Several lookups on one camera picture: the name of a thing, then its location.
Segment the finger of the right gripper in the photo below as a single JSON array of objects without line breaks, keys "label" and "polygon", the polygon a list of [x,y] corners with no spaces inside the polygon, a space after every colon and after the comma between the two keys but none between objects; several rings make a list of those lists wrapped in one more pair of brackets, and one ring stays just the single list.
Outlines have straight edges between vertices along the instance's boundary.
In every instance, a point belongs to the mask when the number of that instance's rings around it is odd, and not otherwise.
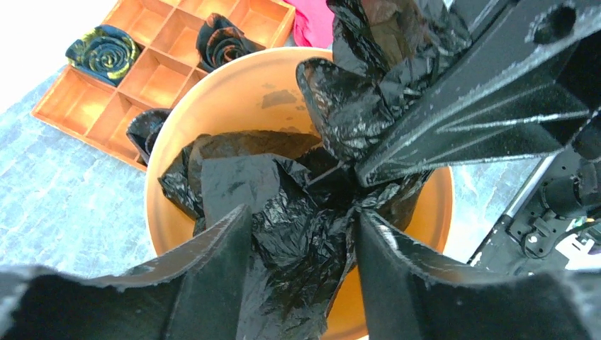
[{"label": "finger of the right gripper", "polygon": [[452,9],[473,45],[356,165],[361,185],[554,155],[599,114],[599,1],[455,1]]}]

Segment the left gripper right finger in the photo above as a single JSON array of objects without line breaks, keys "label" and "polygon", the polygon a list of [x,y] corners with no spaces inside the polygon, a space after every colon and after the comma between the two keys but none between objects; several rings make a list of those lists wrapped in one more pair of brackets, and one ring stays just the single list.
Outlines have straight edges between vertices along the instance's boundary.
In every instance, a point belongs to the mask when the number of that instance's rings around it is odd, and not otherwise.
[{"label": "left gripper right finger", "polygon": [[355,251],[371,339],[600,338],[598,270],[479,270],[373,211],[358,218]]}]

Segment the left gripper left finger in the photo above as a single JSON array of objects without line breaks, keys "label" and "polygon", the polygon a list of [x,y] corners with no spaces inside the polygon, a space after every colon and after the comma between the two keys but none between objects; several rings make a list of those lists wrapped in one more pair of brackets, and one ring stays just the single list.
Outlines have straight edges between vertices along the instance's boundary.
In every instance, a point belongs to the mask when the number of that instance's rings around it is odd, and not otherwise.
[{"label": "left gripper left finger", "polygon": [[122,276],[4,266],[1,338],[235,339],[251,229],[251,211],[240,205]]}]

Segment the black trash bag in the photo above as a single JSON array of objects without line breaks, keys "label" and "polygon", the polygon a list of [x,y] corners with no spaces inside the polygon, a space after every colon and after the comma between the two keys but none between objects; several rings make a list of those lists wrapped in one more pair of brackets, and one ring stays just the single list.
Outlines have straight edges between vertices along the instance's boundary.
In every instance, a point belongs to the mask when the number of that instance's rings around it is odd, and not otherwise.
[{"label": "black trash bag", "polygon": [[441,1],[328,1],[331,59],[311,57],[295,76],[314,133],[202,134],[158,178],[200,234],[238,205],[252,211],[237,320],[202,327],[208,339],[319,339],[354,266],[359,208],[406,226],[430,177],[421,171],[370,188],[353,165],[472,43]]}]

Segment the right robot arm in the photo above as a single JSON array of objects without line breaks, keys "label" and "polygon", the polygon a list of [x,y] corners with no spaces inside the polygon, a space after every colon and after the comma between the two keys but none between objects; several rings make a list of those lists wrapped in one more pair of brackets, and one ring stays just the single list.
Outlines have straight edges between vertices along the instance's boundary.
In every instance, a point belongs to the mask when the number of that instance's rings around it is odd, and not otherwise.
[{"label": "right robot arm", "polygon": [[363,161],[365,186],[446,166],[539,164],[470,258],[532,274],[600,238],[600,2],[457,1],[475,43]]}]

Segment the black rolled bag front left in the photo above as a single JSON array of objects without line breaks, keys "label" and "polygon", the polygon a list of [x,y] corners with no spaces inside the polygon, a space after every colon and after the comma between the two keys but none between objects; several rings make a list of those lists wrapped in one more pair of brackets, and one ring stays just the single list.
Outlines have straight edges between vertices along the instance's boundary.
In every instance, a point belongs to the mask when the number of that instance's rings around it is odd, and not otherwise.
[{"label": "black rolled bag front left", "polygon": [[141,112],[130,122],[125,134],[145,164],[150,160],[157,136],[171,112],[171,108],[152,108]]}]

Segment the black rolled bag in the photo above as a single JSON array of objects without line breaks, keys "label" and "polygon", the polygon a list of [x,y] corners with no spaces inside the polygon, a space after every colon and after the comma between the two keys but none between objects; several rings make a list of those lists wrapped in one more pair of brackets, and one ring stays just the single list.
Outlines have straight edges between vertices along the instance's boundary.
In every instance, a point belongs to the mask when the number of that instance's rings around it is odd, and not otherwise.
[{"label": "black rolled bag", "polygon": [[141,112],[130,122],[125,134],[145,164],[150,160],[157,136],[171,112],[171,108],[152,108]]},{"label": "black rolled bag", "polygon": [[207,17],[198,32],[195,46],[200,57],[198,68],[208,73],[228,62],[266,49],[250,40],[241,29],[219,13]]}]

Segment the orange compartment tray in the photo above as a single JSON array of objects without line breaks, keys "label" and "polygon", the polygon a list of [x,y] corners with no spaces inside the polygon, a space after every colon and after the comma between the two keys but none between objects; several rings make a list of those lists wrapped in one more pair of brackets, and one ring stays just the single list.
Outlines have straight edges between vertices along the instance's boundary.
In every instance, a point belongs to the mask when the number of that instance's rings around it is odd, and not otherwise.
[{"label": "orange compartment tray", "polygon": [[283,1],[119,1],[105,23],[124,30],[140,56],[117,86],[66,67],[33,109],[33,116],[139,170],[137,148],[126,136],[131,120],[150,108],[171,108],[206,73],[195,48],[212,13],[227,17],[261,49],[281,47],[295,9]]}]

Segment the red cloth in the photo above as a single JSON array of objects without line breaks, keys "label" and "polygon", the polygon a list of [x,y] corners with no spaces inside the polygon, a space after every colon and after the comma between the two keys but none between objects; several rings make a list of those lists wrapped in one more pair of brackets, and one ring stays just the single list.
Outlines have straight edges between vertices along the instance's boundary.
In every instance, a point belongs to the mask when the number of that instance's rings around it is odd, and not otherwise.
[{"label": "red cloth", "polygon": [[294,43],[301,47],[326,48],[333,42],[333,12],[326,0],[285,0],[295,8]]}]

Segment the black rolled bag centre right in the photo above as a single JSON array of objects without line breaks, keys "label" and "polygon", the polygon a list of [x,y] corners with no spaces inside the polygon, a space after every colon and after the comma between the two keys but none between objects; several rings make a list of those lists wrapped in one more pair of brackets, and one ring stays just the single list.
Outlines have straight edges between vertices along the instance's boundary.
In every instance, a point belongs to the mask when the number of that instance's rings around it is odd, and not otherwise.
[{"label": "black rolled bag centre right", "polygon": [[195,46],[200,57],[198,68],[208,73],[228,62],[266,49],[250,40],[241,29],[219,13],[207,17],[198,32]]}]

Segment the rolled bag with yellow-green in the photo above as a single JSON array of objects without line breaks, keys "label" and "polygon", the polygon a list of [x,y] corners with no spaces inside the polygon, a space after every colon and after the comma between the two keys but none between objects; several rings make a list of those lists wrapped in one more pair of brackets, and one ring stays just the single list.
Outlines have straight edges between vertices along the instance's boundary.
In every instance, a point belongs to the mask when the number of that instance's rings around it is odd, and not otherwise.
[{"label": "rolled bag with yellow-green", "polygon": [[125,31],[99,25],[75,40],[65,57],[75,69],[117,87],[140,56],[141,49]]}]

